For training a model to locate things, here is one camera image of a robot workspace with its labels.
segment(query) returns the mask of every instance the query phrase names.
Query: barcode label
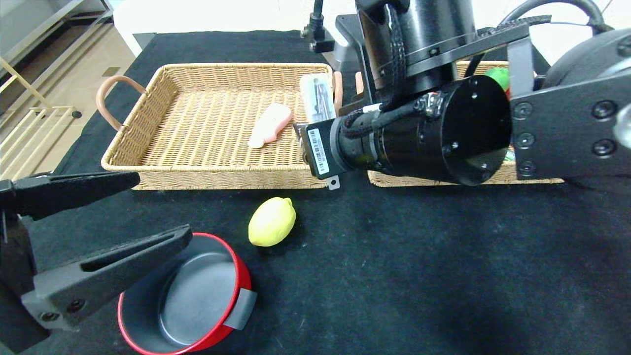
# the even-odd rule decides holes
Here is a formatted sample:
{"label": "barcode label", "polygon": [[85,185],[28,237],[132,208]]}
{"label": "barcode label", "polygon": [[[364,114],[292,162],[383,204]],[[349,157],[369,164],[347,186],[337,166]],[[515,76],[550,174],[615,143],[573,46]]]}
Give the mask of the barcode label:
{"label": "barcode label", "polygon": [[314,128],[308,132],[309,141],[311,142],[311,150],[313,150],[315,157],[315,165],[317,166],[318,174],[323,175],[329,172],[329,163],[326,161],[326,154],[324,153],[324,145],[322,144],[322,138],[320,137],[320,130]]}

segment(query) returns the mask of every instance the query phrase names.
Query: pink toy fish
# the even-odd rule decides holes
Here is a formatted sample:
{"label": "pink toy fish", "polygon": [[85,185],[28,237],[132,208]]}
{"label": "pink toy fish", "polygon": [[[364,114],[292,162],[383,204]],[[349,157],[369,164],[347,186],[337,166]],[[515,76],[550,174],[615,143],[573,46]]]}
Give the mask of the pink toy fish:
{"label": "pink toy fish", "polygon": [[252,148],[261,148],[265,143],[275,141],[278,132],[291,120],[292,110],[289,107],[272,103],[254,124],[248,145]]}

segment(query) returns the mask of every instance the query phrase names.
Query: wicker basket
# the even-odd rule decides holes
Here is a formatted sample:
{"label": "wicker basket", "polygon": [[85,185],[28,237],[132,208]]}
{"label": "wicker basket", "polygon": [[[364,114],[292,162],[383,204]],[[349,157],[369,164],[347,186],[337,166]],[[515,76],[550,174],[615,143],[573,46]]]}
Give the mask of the wicker basket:
{"label": "wicker basket", "polygon": [[[325,64],[169,64],[146,90],[125,76],[106,80],[97,107],[118,131],[101,165],[138,171],[136,190],[302,189],[326,183],[311,176],[291,125],[261,149],[247,142],[256,119],[272,102],[304,122],[300,77],[326,73]],[[142,93],[124,124],[103,98],[117,81]]]}
{"label": "wicker basket", "polygon": [[[463,61],[457,64],[460,76],[466,71],[469,62]],[[486,73],[491,68],[508,68],[508,62],[483,61],[476,70],[477,75]],[[381,174],[376,171],[369,171],[368,178],[370,182],[381,188],[403,187],[403,186],[440,186],[451,185],[450,183],[441,183],[433,180],[419,179],[417,177],[401,177]],[[517,180],[517,172],[514,161],[506,161],[500,169],[485,184],[555,184],[562,183],[561,179],[543,179],[543,180]]]}

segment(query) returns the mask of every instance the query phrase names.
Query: black table cloth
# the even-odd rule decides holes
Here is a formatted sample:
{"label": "black table cloth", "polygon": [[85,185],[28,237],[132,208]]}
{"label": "black table cloth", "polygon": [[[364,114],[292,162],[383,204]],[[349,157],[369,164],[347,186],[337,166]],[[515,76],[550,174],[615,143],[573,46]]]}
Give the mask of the black table cloth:
{"label": "black table cloth", "polygon": [[[146,85],[168,63],[322,62],[297,32],[157,35],[127,71]],[[352,92],[353,81],[345,90]],[[125,119],[138,94],[107,97]],[[101,171],[114,130],[95,114],[56,174]],[[627,196],[561,185],[125,191],[34,222],[40,270],[182,224],[226,240],[259,293],[243,331],[200,354],[630,354]],[[252,213],[290,197],[297,221],[272,248]],[[26,354],[134,354],[115,302],[79,332]]]}

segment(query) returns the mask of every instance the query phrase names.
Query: lemon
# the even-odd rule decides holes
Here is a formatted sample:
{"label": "lemon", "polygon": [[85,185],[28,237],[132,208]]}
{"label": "lemon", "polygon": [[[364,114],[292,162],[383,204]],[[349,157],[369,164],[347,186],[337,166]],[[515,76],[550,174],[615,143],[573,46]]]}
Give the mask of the lemon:
{"label": "lemon", "polygon": [[296,221],[296,211],[289,198],[274,197],[256,209],[247,227],[250,243],[272,246],[280,243]]}

